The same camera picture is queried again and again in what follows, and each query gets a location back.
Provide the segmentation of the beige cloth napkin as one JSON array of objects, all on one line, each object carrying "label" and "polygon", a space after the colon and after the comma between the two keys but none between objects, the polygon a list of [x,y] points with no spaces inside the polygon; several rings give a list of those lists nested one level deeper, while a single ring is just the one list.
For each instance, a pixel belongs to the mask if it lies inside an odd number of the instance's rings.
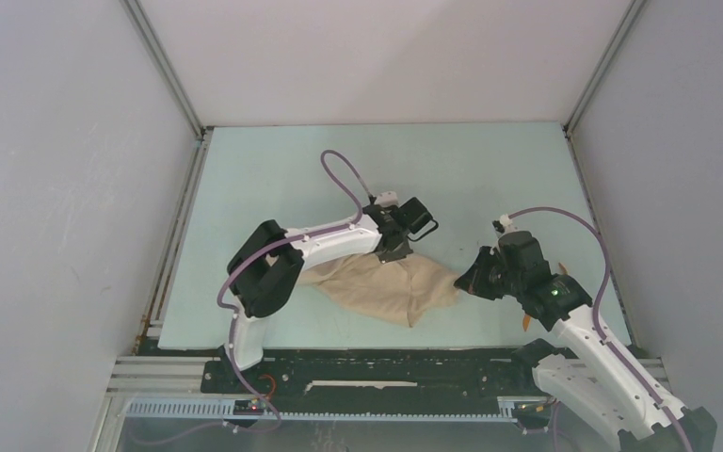
[{"label": "beige cloth napkin", "polygon": [[426,312],[458,303],[457,278],[419,254],[387,263],[374,254],[353,254],[302,272],[297,283],[356,314],[412,328]]}]

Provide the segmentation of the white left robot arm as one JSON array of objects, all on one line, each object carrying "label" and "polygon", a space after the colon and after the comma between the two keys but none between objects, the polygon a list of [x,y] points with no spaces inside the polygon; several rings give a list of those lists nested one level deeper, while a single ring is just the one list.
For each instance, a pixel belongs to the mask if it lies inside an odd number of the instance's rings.
[{"label": "white left robot arm", "polygon": [[269,319],[288,302],[304,271],[354,254],[372,254],[382,263],[400,260],[411,254],[411,243],[439,226],[419,199],[400,203],[392,191],[324,225],[285,229],[274,219],[261,223],[227,264],[228,278],[217,295],[217,305],[232,312],[224,380],[237,392],[256,387]]}]

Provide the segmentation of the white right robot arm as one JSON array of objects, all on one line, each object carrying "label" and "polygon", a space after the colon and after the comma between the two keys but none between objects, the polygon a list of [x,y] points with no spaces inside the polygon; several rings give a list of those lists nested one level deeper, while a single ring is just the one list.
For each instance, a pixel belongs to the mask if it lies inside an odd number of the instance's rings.
[{"label": "white right robot arm", "polygon": [[624,346],[601,314],[607,281],[589,293],[556,273],[538,240],[514,217],[493,222],[494,246],[480,248],[454,283],[482,299],[514,298],[555,338],[516,350],[509,369],[521,393],[537,390],[571,409],[614,451],[711,451],[717,423],[703,407],[687,407]]}]

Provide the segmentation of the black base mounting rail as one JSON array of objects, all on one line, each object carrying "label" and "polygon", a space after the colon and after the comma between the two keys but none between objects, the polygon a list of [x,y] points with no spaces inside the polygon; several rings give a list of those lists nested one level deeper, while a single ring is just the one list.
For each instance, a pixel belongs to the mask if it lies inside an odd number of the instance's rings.
[{"label": "black base mounting rail", "polygon": [[543,418],[554,403],[498,347],[268,349],[239,375],[220,349],[204,365],[201,392],[260,393],[285,416]]}]

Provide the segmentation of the aluminium corner frame post right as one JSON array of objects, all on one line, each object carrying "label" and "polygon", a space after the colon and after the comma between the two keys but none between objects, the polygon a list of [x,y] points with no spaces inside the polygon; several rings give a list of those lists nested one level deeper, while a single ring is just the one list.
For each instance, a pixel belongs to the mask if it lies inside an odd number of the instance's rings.
[{"label": "aluminium corner frame post right", "polygon": [[571,113],[564,123],[563,130],[567,138],[574,135],[582,118],[585,116],[589,105],[591,104],[595,94],[601,86],[603,80],[607,76],[612,64],[616,61],[619,52],[628,39],[630,33],[638,22],[640,15],[646,8],[649,1],[632,0],[625,9],[618,25],[606,44],[602,55],[600,56],[591,76],[586,81],[583,91],[578,97]]}]

